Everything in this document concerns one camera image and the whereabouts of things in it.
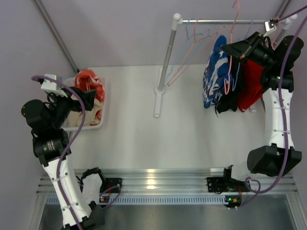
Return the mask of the orange white patterned trousers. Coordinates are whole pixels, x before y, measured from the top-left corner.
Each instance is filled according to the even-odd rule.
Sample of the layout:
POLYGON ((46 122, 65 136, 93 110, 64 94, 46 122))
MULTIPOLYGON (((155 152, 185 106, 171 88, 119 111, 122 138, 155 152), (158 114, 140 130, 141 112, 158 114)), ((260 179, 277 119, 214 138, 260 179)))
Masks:
POLYGON ((96 90, 95 99, 101 103, 105 102, 105 89, 102 81, 90 69, 81 70, 75 77, 74 86, 82 91, 96 90))

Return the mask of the beige drawstring trousers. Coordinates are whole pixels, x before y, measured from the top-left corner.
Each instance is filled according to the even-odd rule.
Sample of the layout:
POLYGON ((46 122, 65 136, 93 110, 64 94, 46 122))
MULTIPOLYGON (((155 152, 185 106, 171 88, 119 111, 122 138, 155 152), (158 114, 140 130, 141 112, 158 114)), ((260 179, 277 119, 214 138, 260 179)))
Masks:
MULTIPOLYGON (((101 103, 98 99, 95 99, 93 109, 91 111, 85 111, 85 121, 83 125, 84 127, 95 126, 100 123, 102 116, 102 107, 103 103, 101 103)), ((78 127, 81 124, 82 117, 82 112, 71 111, 68 115, 67 127, 78 127)))

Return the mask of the blue patterned trousers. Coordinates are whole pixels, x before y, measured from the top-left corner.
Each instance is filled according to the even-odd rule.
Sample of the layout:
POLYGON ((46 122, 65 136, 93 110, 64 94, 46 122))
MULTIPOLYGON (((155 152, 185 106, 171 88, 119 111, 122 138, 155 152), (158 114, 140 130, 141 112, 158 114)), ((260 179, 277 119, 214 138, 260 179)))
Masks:
POLYGON ((213 46, 209 60, 205 65, 203 73, 203 107, 208 109, 219 103, 228 90, 228 84, 232 83, 233 77, 229 73, 228 54, 222 50, 227 44, 224 35, 220 35, 213 46))

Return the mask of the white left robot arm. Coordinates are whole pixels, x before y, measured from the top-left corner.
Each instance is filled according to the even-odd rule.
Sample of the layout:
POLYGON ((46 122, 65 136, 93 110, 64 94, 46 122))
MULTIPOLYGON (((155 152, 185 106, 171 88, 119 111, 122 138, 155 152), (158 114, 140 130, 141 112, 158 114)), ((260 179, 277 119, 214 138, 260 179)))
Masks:
POLYGON ((21 109, 31 128, 33 152, 48 174, 60 203, 64 230, 95 230, 105 223, 99 193, 106 183, 99 168, 87 170, 78 183, 72 167, 71 139, 62 128, 70 112, 94 107, 95 90, 64 89, 64 96, 47 94, 47 101, 28 101, 21 109))

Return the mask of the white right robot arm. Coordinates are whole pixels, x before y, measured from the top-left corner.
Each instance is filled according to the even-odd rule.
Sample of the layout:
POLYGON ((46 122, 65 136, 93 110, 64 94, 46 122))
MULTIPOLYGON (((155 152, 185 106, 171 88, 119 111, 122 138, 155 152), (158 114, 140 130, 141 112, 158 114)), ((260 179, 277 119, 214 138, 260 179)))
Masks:
POLYGON ((295 149, 291 137, 290 104, 294 91, 291 69, 301 54, 304 42, 297 35, 288 35, 276 48, 272 48, 265 45, 266 39, 255 32, 245 40, 222 47, 229 55, 263 67, 260 83, 263 88, 266 143, 251 150, 246 162, 224 169, 224 177, 231 182, 245 183, 253 175, 280 180, 302 160, 302 152, 295 149))

